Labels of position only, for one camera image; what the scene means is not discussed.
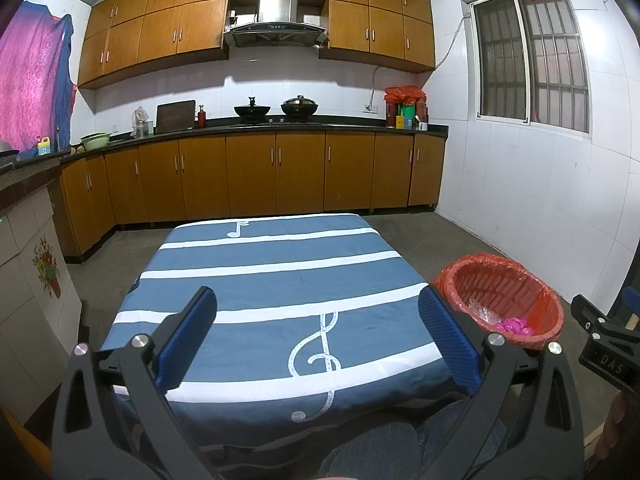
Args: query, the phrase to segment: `gray concrete floor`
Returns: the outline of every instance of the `gray concrete floor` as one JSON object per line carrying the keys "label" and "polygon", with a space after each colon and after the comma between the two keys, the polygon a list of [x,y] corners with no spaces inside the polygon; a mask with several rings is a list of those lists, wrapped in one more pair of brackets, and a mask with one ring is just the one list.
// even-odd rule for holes
{"label": "gray concrete floor", "polygon": [[[364,217],[417,270],[433,280],[447,264],[466,254],[493,253],[494,248],[436,213],[376,214]],[[169,229],[116,232],[85,263],[69,265],[82,299],[83,323],[90,328],[92,348],[99,348],[131,284],[164,241]],[[582,409],[584,433],[603,421],[615,389],[578,363],[586,333],[564,307],[560,342],[566,351]]]}

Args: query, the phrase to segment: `blue gripper pad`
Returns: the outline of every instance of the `blue gripper pad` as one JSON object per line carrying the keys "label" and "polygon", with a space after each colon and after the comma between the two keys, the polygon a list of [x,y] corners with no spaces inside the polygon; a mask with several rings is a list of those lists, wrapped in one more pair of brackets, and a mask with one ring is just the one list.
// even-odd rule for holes
{"label": "blue gripper pad", "polygon": [[640,317],[640,292],[631,286],[626,286],[622,291],[622,301],[629,307],[629,310]]}
{"label": "blue gripper pad", "polygon": [[453,380],[458,386],[466,388],[469,395],[475,395],[482,383],[478,353],[431,287],[426,286],[421,290],[418,312],[449,367]]}
{"label": "blue gripper pad", "polygon": [[201,287],[183,312],[167,317],[156,329],[154,335],[164,332],[162,326],[165,323],[171,327],[178,316],[184,316],[156,357],[154,384],[162,393],[180,386],[200,345],[209,333],[217,312],[218,300],[215,293],[208,287]]}

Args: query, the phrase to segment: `trash can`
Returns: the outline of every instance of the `trash can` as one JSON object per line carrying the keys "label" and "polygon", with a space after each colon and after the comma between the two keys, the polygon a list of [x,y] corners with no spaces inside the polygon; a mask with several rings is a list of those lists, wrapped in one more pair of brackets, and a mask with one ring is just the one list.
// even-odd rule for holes
{"label": "trash can", "polygon": [[[541,349],[560,335],[564,312],[553,290],[518,262],[494,256],[465,256],[445,267],[431,283],[456,310],[469,314],[487,332],[499,332],[512,344]],[[527,320],[533,335],[517,335],[499,330],[469,308],[476,300],[503,319]]]}

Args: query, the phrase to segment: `flower pot decal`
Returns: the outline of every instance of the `flower pot decal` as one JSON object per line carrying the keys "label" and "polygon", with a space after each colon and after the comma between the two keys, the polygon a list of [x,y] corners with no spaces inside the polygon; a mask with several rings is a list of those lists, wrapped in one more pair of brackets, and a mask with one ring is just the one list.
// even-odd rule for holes
{"label": "flower pot decal", "polygon": [[58,283],[58,264],[52,254],[52,247],[47,242],[47,237],[43,236],[40,239],[40,243],[33,248],[33,266],[38,271],[38,277],[42,282],[44,290],[49,293],[53,292],[56,298],[60,298],[62,291],[60,290],[60,284]]}

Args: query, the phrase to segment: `range hood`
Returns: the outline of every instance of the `range hood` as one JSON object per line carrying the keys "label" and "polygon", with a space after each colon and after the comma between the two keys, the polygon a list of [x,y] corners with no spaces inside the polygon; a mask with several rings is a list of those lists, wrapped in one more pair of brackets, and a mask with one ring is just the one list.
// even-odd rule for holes
{"label": "range hood", "polygon": [[327,39],[326,30],[298,23],[297,16],[298,0],[260,0],[257,21],[237,27],[232,25],[224,37],[230,46],[321,46]]}

